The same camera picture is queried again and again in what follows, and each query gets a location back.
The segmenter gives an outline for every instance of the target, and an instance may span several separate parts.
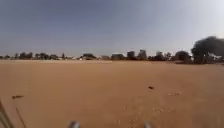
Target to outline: blue sky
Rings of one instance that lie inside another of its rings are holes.
[[[0,0],[0,54],[190,50],[224,37],[223,0]]]

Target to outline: sandy field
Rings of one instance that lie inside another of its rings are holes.
[[[0,61],[0,97],[27,128],[224,128],[222,65]]]

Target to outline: distant tree line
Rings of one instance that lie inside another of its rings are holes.
[[[163,54],[158,51],[155,56],[147,56],[146,50],[140,50],[137,55],[134,51],[127,52],[127,55],[112,54],[111,56],[96,57],[92,53],[84,53],[78,58],[66,57],[64,53],[61,56],[47,53],[16,53],[14,56],[0,56],[0,59],[21,59],[21,60],[141,60],[141,61],[174,61],[180,60],[184,63],[205,64],[214,62],[224,62],[224,39],[210,36],[195,42],[191,49],[192,56],[187,51],[178,51],[175,55],[170,52]]]

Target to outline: pole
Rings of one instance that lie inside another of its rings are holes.
[[[20,121],[21,121],[22,124],[23,124],[23,127],[24,127],[24,128],[27,128],[27,127],[26,127],[26,124],[25,124],[25,122],[24,122],[24,120],[23,120],[23,118],[22,118],[22,116],[21,116],[21,114],[20,114],[20,111],[19,111],[19,109],[18,109],[18,107],[17,107],[17,105],[16,105],[16,99],[19,99],[19,98],[23,98],[23,96],[12,96],[12,99],[13,99],[13,101],[14,101],[15,108],[16,108],[16,113],[18,114],[19,119],[20,119]]]

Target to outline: rock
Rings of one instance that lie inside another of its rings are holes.
[[[155,87],[153,87],[153,86],[149,86],[148,88],[149,88],[149,89],[155,89]]]

